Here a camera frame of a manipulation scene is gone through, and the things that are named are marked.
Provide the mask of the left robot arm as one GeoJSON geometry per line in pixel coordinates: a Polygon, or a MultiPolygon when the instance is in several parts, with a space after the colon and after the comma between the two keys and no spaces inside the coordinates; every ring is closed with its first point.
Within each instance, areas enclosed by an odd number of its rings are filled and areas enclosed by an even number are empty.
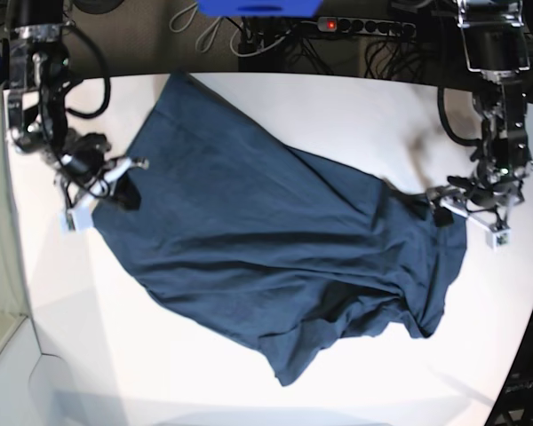
{"type": "Polygon", "coordinates": [[[426,192],[434,222],[451,225],[455,216],[490,233],[508,231],[514,206],[523,203],[524,180],[533,170],[526,131],[527,101],[521,75],[530,61],[520,1],[456,1],[465,62],[485,86],[473,94],[481,117],[481,136],[458,136],[449,125],[445,89],[437,90],[442,128],[459,146],[471,147],[476,168],[470,177],[449,176],[445,186],[426,192]]]}

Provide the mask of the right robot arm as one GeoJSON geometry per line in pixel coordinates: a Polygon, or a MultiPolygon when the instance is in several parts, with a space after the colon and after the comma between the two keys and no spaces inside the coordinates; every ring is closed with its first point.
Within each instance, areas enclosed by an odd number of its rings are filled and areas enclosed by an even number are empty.
{"type": "Polygon", "coordinates": [[[23,154],[38,153],[55,171],[66,209],[88,200],[109,201],[135,211],[141,195],[128,175],[145,169],[145,158],[107,158],[112,146],[105,135],[78,135],[68,117],[92,120],[108,108],[110,73],[100,48],[81,29],[69,24],[61,1],[11,1],[7,9],[10,34],[6,106],[6,138],[23,154]],[[97,60],[103,98],[93,112],[66,105],[66,96],[83,82],[69,65],[65,33],[73,34],[97,60]]]}

